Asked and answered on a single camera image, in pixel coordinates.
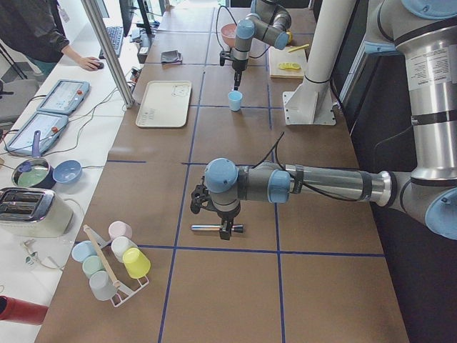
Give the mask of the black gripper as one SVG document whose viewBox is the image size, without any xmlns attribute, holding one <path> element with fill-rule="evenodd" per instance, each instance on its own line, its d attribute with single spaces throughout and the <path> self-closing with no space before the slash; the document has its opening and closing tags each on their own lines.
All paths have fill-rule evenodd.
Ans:
<svg viewBox="0 0 457 343">
<path fill-rule="evenodd" d="M 238 91 L 238 88 L 241 85 L 241 77 L 242 77 L 242 72 L 247 69 L 248 66 L 248 60 L 243 59 L 243 60 L 238 60 L 234 59 L 232 61 L 232 68 L 235 71 L 234 73 L 234 83 L 233 83 L 233 90 Z"/>
<path fill-rule="evenodd" d="M 230 240 L 231 232 L 233 228 L 233 221 L 236 215 L 231 213 L 217 213 L 218 217 L 221 219 L 221 225 L 219 229 L 219 237 L 222 240 Z"/>
</svg>

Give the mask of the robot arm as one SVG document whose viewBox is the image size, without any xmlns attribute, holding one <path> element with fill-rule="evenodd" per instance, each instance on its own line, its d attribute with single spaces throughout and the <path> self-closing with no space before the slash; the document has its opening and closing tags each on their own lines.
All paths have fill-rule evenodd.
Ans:
<svg viewBox="0 0 457 343">
<path fill-rule="evenodd" d="M 283 93 L 288 125 L 323 124 L 323 101 L 356 1 L 323 1 L 302 84 Z M 191 211 L 216 212 L 221 239 L 231 238 L 241 200 L 285 203 L 302 187 L 348 202 L 374 202 L 456 240 L 456 1 L 368 1 L 367 54 L 405 56 L 417 167 L 411 172 L 326 169 L 280 162 L 236 166 L 211 161 L 191 194 Z M 227 59 L 235 89 L 246 70 L 252 38 L 284 49 L 291 17 L 278 1 L 252 1 L 236 27 Z"/>
<path fill-rule="evenodd" d="M 247 69 L 252 40 L 258 39 L 282 50 L 288 44 L 287 31 L 291 24 L 289 12 L 277 1 L 251 2 L 250 13 L 236 26 L 235 44 L 231 50 L 234 90 L 238 91 L 242 73 Z"/>
</svg>

